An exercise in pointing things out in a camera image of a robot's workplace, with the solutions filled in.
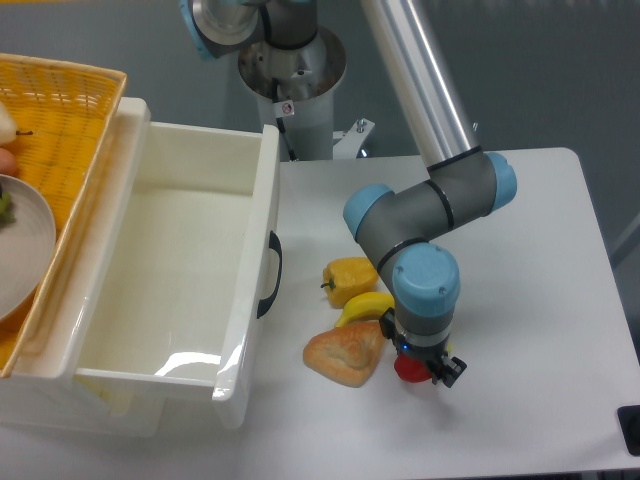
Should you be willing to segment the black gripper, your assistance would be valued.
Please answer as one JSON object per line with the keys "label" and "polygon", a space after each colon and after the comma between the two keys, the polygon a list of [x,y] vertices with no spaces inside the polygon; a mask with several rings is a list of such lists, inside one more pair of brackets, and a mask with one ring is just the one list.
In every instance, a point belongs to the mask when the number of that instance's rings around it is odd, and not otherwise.
{"label": "black gripper", "polygon": [[448,339],[430,346],[410,343],[404,336],[396,335],[395,309],[389,307],[378,320],[385,338],[393,338],[397,355],[405,364],[421,364],[431,372],[431,381],[451,388],[467,369],[467,364],[458,357],[451,356]]}

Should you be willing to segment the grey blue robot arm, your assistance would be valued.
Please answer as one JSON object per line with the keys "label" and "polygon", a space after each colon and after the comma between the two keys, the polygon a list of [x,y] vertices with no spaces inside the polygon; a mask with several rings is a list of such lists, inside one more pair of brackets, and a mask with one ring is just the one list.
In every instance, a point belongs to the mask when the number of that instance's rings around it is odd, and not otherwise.
{"label": "grey blue robot arm", "polygon": [[[362,8],[428,177],[401,192],[364,187],[343,218],[394,298],[379,325],[396,366],[415,365],[449,386],[465,370],[447,352],[459,268],[435,239],[507,205],[516,174],[477,141],[421,3],[366,1]],[[278,130],[284,159],[336,157],[346,146],[334,136],[332,97],[346,54],[319,25],[315,2],[184,1],[180,10],[202,56],[237,54],[241,79],[262,121]]]}

